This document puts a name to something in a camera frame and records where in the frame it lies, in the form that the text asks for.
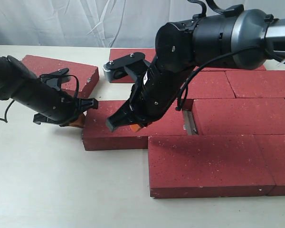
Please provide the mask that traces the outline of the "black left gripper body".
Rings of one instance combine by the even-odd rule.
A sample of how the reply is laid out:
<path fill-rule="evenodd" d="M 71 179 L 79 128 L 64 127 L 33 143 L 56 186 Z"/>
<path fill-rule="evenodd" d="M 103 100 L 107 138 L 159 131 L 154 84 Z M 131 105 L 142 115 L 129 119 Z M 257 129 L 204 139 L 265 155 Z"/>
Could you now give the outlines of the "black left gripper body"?
<path fill-rule="evenodd" d="M 26 81 L 14 94 L 13 100 L 34 110 L 33 122 L 68 126 L 88 109 L 97 109 L 95 98 L 82 99 L 57 91 L 39 79 Z"/>

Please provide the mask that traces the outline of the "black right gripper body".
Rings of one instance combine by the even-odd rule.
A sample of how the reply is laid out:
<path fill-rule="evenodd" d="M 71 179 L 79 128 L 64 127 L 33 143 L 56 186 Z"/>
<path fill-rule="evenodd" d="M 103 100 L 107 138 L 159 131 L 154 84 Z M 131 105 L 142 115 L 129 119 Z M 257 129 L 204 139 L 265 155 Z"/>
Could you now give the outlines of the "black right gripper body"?
<path fill-rule="evenodd" d="M 130 97 L 106 120 L 106 126 L 111 132 L 132 124 L 146 127 L 164 116 L 195 67 L 188 63 L 179 71 L 173 72 L 164 64 L 158 57 L 154 57 L 146 73 L 137 78 Z"/>

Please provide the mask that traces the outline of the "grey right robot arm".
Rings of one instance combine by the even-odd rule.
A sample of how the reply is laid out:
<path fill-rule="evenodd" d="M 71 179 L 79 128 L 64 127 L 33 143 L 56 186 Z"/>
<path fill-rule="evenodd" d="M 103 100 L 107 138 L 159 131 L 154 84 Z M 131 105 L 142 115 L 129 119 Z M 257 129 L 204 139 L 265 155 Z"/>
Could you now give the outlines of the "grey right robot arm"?
<path fill-rule="evenodd" d="M 189 83 L 206 67 L 254 70 L 268 59 L 285 64 L 285 19 L 241 4 L 227 9 L 212 0 L 198 4 L 200 14 L 158 30 L 152 61 L 133 52 L 104 65 L 108 81 L 125 76 L 134 81 L 130 97 L 106 120 L 110 131 L 128 125 L 145 128 L 174 102 L 180 111 Z"/>

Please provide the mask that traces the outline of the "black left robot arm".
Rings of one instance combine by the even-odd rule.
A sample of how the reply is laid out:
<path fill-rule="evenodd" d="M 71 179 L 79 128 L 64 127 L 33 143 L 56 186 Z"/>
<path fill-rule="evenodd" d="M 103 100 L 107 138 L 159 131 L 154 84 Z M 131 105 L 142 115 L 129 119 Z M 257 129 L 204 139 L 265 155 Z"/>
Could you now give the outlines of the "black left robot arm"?
<path fill-rule="evenodd" d="M 0 57 L 0 100 L 12 99 L 36 112 L 35 124 L 82 128 L 85 112 L 98 109 L 95 98 L 78 97 L 79 82 L 74 95 L 63 91 L 61 85 L 71 75 L 68 68 L 36 76 L 13 56 Z"/>

